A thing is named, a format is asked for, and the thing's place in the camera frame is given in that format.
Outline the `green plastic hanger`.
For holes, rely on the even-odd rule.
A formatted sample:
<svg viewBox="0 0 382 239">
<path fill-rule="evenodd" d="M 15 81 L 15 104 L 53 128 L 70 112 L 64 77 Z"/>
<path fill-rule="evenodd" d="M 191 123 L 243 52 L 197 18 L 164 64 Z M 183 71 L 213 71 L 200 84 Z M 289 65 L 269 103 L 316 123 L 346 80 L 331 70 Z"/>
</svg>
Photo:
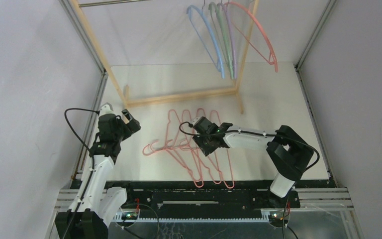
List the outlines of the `green plastic hanger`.
<svg viewBox="0 0 382 239">
<path fill-rule="evenodd" d="M 233 39 L 232 23 L 226 4 L 222 2 L 209 4 L 208 10 L 212 19 L 216 36 L 221 40 L 220 48 L 226 61 L 230 79 L 236 79 L 236 51 Z"/>
</svg>

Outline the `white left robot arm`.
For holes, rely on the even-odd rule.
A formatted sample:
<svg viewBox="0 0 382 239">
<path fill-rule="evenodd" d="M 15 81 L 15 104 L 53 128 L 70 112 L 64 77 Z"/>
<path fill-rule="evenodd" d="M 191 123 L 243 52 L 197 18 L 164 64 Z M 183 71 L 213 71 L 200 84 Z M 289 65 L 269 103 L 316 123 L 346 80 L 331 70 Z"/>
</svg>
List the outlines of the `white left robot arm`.
<svg viewBox="0 0 382 239">
<path fill-rule="evenodd" d="M 131 207 L 136 200 L 133 191 L 122 187 L 110 188 L 102 196 L 108 176 L 121 151 L 121 142 L 141 128 L 127 109 L 116 115 L 110 104 L 103 105 L 98 114 L 98 132 L 89 152 L 88 166 L 80 188 L 65 212 L 55 219 L 61 239 L 106 239 L 108 227 L 116 212 L 123 206 Z"/>
</svg>

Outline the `purple plastic hanger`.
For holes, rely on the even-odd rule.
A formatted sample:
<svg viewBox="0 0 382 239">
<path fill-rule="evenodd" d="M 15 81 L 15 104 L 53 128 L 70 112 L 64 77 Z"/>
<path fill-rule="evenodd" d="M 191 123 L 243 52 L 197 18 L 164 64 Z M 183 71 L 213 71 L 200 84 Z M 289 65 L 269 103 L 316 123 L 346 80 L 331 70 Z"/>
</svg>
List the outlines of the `purple plastic hanger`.
<svg viewBox="0 0 382 239">
<path fill-rule="evenodd" d="M 230 20 L 229 12 L 227 11 L 227 6 L 223 3 L 217 3 L 215 9 L 216 17 L 220 25 L 224 51 L 223 54 L 227 60 L 230 77 L 232 80 L 237 78 L 237 61 L 235 52 L 235 41 L 232 30 L 232 23 Z"/>
</svg>

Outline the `blue plastic hanger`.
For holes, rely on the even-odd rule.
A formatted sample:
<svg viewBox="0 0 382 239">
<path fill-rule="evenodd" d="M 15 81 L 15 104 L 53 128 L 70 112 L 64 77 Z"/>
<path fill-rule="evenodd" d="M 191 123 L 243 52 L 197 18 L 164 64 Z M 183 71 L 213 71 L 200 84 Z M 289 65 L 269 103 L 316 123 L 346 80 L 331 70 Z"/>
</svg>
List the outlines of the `blue plastic hanger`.
<svg viewBox="0 0 382 239">
<path fill-rule="evenodd" d="M 195 31 L 202 47 L 207 53 L 208 58 L 214 65 L 221 79 L 225 78 L 225 69 L 223 65 L 220 45 L 215 35 L 211 22 L 200 7 L 193 4 L 186 8 L 186 15 Z"/>
</svg>

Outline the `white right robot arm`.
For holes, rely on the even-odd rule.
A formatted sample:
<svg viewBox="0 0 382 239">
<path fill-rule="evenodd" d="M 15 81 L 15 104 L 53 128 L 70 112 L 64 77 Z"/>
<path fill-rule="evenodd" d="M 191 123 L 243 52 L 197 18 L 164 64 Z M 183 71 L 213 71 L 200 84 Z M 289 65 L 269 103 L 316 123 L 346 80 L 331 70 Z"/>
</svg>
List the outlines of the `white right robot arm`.
<svg viewBox="0 0 382 239">
<path fill-rule="evenodd" d="M 267 194 L 273 207 L 281 207 L 287 201 L 291 188 L 320 159 L 318 150 L 287 125 L 268 133 L 228 122 L 217 125 L 206 117 L 196 117 L 188 127 L 195 130 L 189 135 L 205 156 L 219 148 L 265 150 L 277 170 Z"/>
</svg>

